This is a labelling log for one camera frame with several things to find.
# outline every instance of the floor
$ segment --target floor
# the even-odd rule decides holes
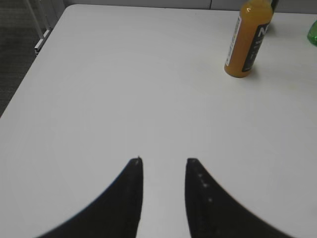
[[[36,57],[38,40],[24,1],[0,0],[0,117]]]

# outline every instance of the white table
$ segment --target white table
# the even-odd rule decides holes
[[[238,12],[74,5],[0,119],[0,237],[30,238],[144,160],[138,238],[189,238],[197,157],[242,205],[317,236],[315,15],[277,13],[252,74],[227,75]]]

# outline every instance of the green bottle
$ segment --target green bottle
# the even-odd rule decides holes
[[[307,37],[312,44],[317,46],[317,21],[312,25]]]

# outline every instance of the bottle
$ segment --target bottle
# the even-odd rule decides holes
[[[271,7],[272,7],[273,12],[275,12],[275,9],[277,7],[278,1],[279,0],[272,0]]]
[[[317,21],[309,30],[307,38],[313,45],[317,46]]]
[[[273,11],[268,0],[249,0],[238,17],[224,70],[234,77],[250,74]]]

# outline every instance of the black label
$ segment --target black label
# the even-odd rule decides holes
[[[266,34],[268,25],[269,23],[258,26],[253,41],[251,43],[246,61],[244,62],[242,72],[249,71],[252,68],[254,60],[256,59],[256,56],[259,52],[259,48],[262,44],[263,38]]]

